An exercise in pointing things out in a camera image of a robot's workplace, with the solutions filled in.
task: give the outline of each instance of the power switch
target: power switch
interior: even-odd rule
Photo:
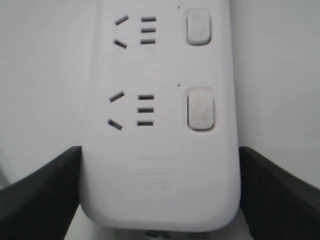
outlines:
[[[191,9],[186,13],[187,42],[206,45],[211,40],[211,19],[207,9]]]
[[[195,131],[214,127],[215,108],[212,94],[207,89],[194,89],[188,96],[188,125]]]

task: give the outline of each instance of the white background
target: white background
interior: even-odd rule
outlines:
[[[95,10],[0,1],[0,166],[11,183],[81,144]],[[318,188],[319,12],[319,0],[231,0],[240,145]],[[66,239],[113,237],[79,210]],[[214,239],[250,239],[242,214]]]

